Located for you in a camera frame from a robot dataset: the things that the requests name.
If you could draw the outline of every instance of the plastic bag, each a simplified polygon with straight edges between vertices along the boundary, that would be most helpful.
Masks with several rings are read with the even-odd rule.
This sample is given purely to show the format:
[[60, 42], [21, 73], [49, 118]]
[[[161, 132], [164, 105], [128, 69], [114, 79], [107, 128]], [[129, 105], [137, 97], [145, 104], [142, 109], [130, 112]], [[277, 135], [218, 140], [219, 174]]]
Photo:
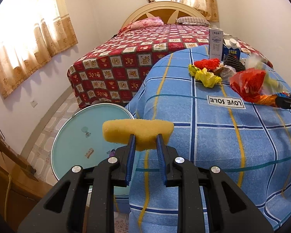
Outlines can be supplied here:
[[266, 71], [250, 68], [230, 78], [230, 87], [245, 101], [256, 103], [261, 99], [261, 88]]
[[263, 94], [275, 94], [283, 91], [288, 91], [288, 89], [280, 81], [271, 78], [266, 73], [263, 82]]
[[235, 68], [225, 65], [223, 71], [220, 73], [220, 76], [223, 81], [229, 81], [230, 77], [236, 74]]
[[219, 76], [207, 72], [206, 68], [200, 70], [196, 66], [190, 64], [189, 72], [195, 77], [195, 80], [200, 80], [206, 88], [213, 88], [215, 84], [222, 82], [222, 79]]
[[262, 69], [263, 68], [262, 57], [256, 54], [252, 54], [251, 56], [246, 58], [245, 67], [246, 70], [250, 68]]

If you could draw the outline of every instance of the yellow plastic bag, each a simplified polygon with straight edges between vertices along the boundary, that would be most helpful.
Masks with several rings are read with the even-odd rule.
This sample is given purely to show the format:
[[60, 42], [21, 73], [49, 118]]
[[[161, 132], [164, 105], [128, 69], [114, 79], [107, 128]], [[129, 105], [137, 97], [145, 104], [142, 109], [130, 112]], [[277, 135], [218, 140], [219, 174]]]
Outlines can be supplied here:
[[222, 82], [221, 77], [207, 72], [206, 68], [200, 70], [196, 66], [189, 64], [189, 72], [191, 76], [195, 77], [195, 80], [200, 80], [206, 88], [213, 88], [215, 84]]
[[280, 81], [271, 78], [269, 73], [266, 73], [262, 86], [263, 94], [271, 95], [287, 91], [286, 87]]

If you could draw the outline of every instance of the wooden headboard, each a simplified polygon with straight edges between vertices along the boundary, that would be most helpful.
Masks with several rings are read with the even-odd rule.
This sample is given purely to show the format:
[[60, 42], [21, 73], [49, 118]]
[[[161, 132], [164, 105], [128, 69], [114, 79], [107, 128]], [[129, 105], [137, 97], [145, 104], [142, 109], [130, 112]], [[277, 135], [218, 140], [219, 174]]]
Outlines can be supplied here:
[[151, 2], [132, 13], [122, 27], [130, 22], [139, 21], [150, 17], [160, 17], [164, 23], [173, 24], [179, 17], [205, 17], [192, 7], [171, 1]]

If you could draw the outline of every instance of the wooden cabinet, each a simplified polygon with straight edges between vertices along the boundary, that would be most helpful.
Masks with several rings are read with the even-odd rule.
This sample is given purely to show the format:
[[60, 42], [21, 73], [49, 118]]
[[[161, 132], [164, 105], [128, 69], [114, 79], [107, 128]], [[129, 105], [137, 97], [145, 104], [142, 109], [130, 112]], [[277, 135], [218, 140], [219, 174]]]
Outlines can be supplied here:
[[36, 179], [34, 172], [24, 158], [15, 155], [0, 139], [0, 214], [4, 218], [6, 210], [6, 221], [15, 232], [21, 221], [52, 188]]

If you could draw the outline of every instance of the pillow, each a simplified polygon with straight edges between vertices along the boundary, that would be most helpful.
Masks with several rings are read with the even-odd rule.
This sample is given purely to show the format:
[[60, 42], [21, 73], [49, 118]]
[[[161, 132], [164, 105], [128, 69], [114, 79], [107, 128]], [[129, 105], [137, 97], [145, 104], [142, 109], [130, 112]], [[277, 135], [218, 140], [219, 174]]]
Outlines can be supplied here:
[[130, 22], [128, 25], [124, 26], [121, 28], [118, 32], [118, 35], [121, 35], [123, 32], [130, 30], [130, 27], [132, 26], [133, 22]]
[[135, 21], [131, 26], [131, 30], [144, 29], [150, 26], [163, 26], [163, 25], [164, 22], [159, 17], [151, 17], [140, 21]]
[[179, 17], [176, 19], [177, 23], [200, 23], [210, 25], [210, 23], [201, 17]]
[[211, 25], [205, 23], [181, 23], [181, 25], [198, 25], [198, 26], [206, 26], [210, 27]]

